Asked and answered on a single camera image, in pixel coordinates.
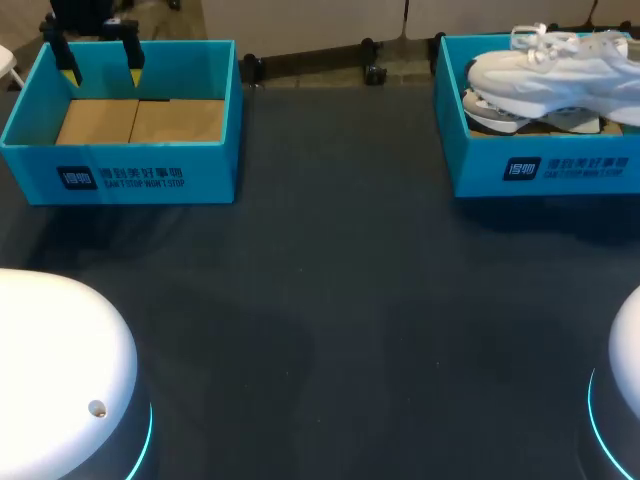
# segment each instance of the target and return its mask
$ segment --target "white shoe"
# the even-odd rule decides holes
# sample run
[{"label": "white shoe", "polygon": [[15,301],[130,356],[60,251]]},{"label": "white shoe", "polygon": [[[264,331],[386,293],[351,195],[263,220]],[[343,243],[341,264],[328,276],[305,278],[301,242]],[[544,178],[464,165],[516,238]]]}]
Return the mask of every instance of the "white shoe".
[{"label": "white shoe", "polygon": [[490,104],[525,118],[579,107],[640,126],[640,42],[614,31],[547,33],[539,24],[514,28],[511,46],[467,67],[469,84]]},{"label": "white shoe", "polygon": [[[513,135],[522,127],[534,121],[530,118],[519,117],[500,110],[480,98],[470,88],[462,94],[462,107],[467,119],[470,121],[470,125],[479,131],[489,129],[491,132]],[[600,133],[602,130],[600,116],[582,108],[559,110],[535,121],[546,123],[570,133],[594,134]]]}]

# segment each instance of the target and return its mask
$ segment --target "blue box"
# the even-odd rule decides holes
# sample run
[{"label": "blue box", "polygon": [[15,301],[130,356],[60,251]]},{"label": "blue box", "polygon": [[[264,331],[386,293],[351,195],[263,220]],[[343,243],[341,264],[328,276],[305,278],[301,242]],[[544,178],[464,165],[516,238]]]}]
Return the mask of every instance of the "blue box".
[{"label": "blue box", "polygon": [[[42,47],[0,138],[31,205],[233,202],[243,102],[234,42],[141,43],[138,88],[120,42],[70,44],[83,76],[79,88],[56,69],[51,47]],[[55,145],[74,99],[224,99],[220,141]],[[129,169],[133,178],[115,182],[114,172]]]},{"label": "blue box", "polygon": [[436,68],[435,110],[457,197],[640,192],[640,135],[473,137],[460,94],[475,56],[509,49],[509,35],[445,36]]}]

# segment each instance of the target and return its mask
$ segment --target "black tablecloth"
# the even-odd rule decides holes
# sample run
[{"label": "black tablecloth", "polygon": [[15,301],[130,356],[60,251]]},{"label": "black tablecloth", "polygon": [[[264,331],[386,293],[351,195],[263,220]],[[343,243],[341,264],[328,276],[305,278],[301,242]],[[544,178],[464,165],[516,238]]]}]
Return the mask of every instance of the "black tablecloth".
[{"label": "black tablecloth", "polygon": [[244,122],[231,206],[31,208],[0,167],[1,265],[122,313],[161,478],[578,480],[640,201],[454,201],[427,88],[247,92]]}]

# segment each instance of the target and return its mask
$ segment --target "shoelace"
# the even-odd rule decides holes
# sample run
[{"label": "shoelace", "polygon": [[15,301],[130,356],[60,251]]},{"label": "shoelace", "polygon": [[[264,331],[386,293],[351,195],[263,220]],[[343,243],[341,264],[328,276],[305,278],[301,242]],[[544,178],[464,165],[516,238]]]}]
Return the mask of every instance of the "shoelace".
[{"label": "shoelace", "polygon": [[575,33],[547,32],[543,23],[521,25],[511,30],[511,49],[526,50],[530,62],[553,60],[560,52],[577,53],[579,48],[580,40]]}]

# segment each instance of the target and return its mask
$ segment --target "sneaker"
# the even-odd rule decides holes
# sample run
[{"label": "sneaker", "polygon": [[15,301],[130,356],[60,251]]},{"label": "sneaker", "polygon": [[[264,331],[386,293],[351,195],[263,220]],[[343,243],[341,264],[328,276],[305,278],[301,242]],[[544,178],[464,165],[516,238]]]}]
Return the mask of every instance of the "sneaker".
[{"label": "sneaker", "polygon": [[514,28],[511,47],[467,66],[469,84],[490,104],[534,119],[579,107],[640,126],[640,42],[615,31],[578,37],[538,24]]},{"label": "sneaker", "polygon": [[[513,135],[534,121],[491,105],[469,88],[462,94],[462,107],[469,126],[483,133]],[[600,116],[582,108],[559,110],[540,117],[536,121],[569,133],[594,134],[602,131]]]}]

